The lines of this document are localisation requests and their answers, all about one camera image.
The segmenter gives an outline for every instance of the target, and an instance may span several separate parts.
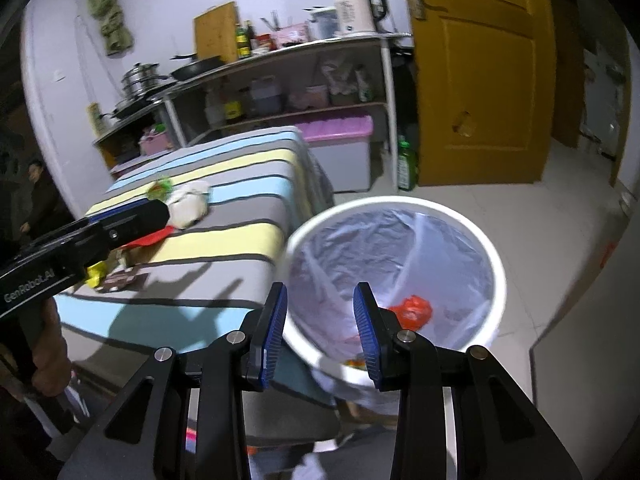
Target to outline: green bottle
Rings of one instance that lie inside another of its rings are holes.
[[[236,46],[238,47],[238,59],[251,56],[251,45],[246,36],[246,30],[240,23],[236,23]]]
[[[418,161],[414,150],[406,140],[398,143],[398,187],[410,191],[415,186]]]

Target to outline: green towel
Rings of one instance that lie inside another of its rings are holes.
[[[89,12],[100,20],[107,56],[133,46],[133,37],[124,25],[124,15],[117,0],[88,0]]]

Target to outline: trash can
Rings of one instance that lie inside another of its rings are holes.
[[[417,331],[436,346],[489,346],[506,300],[494,245],[469,219],[407,196],[363,198],[328,209],[289,238],[278,269],[289,307],[284,339],[328,392],[374,412],[398,412],[398,392],[378,392],[366,370],[353,289],[369,282],[378,306],[418,296],[431,319]]]

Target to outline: metal screw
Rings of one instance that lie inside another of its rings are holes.
[[[226,340],[229,341],[232,345],[235,345],[244,341],[245,337],[246,336],[244,335],[244,332],[240,332],[239,330],[234,330],[233,332],[229,332],[226,335]]]
[[[396,337],[403,343],[411,343],[415,341],[415,332],[411,330],[401,330],[396,334]]]
[[[154,357],[156,358],[156,361],[162,362],[162,361],[166,361],[173,354],[174,352],[170,348],[167,348],[166,346],[164,346],[156,350],[156,352],[154,353]]]
[[[480,360],[486,359],[489,356],[489,352],[486,348],[480,345],[473,345],[469,353],[471,354],[471,357],[475,357]]]

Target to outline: white storage bin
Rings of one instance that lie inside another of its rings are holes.
[[[326,173],[334,192],[369,189],[369,137],[373,133],[370,116],[313,121],[296,126]]]

